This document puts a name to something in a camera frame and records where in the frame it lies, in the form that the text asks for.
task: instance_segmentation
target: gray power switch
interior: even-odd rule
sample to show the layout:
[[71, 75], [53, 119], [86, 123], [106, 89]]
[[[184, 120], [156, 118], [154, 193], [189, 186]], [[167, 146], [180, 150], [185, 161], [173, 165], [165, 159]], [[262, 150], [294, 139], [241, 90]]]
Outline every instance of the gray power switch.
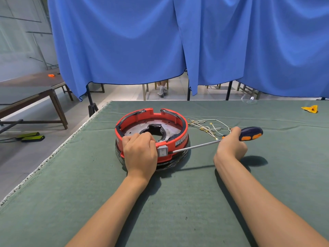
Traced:
[[158, 147], [158, 156], [159, 157], [168, 156], [168, 147], [166, 145], [162, 145]]

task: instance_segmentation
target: tiled floor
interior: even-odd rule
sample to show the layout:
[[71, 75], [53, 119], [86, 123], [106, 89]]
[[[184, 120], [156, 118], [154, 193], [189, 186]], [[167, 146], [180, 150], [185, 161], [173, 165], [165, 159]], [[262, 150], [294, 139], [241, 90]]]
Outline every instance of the tiled floor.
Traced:
[[[149, 85], [147, 100], [186, 100], [188, 78], [186, 73], [169, 81], [169, 92], [164, 98], [160, 98], [154, 84]], [[198, 87], [198, 94], [191, 100], [224, 100], [228, 83], [222, 84], [221, 89], [205, 86]], [[240, 100], [243, 96], [241, 91], [236, 91], [237, 82], [233, 82], [230, 100]], [[25, 124], [14, 126], [9, 131], [0, 134], [0, 140], [12, 138], [22, 133], [40, 132], [46, 138], [41, 142], [34, 143], [0, 143], [0, 200], [4, 198], [16, 185], [35, 170], [44, 159], [56, 150], [68, 137], [70, 137], [88, 119], [88, 99], [82, 102], [77, 99], [70, 101], [67, 94], [57, 89], [58, 99], [68, 120], [68, 129], [64, 130], [60, 124]], [[105, 85], [105, 93], [92, 93], [93, 101], [99, 108], [112, 100], [143, 100], [141, 85], [116, 86]], [[265, 100], [283, 99], [310, 99], [310, 98], [286, 98], [273, 95], [261, 95]], [[46, 98], [3, 120], [56, 120], [58, 116], [50, 101]]]

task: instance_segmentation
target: blue fabric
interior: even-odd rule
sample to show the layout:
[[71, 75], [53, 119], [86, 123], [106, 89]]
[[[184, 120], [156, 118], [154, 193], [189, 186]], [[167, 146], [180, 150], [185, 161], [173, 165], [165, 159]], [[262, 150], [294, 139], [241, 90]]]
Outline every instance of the blue fabric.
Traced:
[[280, 96], [329, 97], [329, 0], [48, 0], [61, 74], [142, 84], [183, 73]]

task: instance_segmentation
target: clear plastic object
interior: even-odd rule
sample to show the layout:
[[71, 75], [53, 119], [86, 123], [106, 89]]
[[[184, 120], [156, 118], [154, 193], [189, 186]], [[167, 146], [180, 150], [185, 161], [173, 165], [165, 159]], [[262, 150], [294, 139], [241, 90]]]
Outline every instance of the clear plastic object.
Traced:
[[242, 102], [247, 103], [247, 104], [256, 104], [257, 103], [256, 97], [254, 95], [250, 95], [250, 94], [243, 95], [241, 100], [242, 100]]

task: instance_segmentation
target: screwdriver handle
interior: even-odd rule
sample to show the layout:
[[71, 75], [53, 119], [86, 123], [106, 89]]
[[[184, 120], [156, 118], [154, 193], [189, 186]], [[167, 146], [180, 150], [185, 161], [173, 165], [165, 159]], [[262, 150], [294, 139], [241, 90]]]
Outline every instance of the screwdriver handle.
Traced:
[[261, 137], [262, 135], [263, 135], [263, 129], [261, 129], [260, 127], [257, 127], [257, 126], [250, 126], [250, 127], [246, 127], [241, 130], [239, 140], [240, 141], [255, 140], [255, 139], [258, 139], [259, 137]]

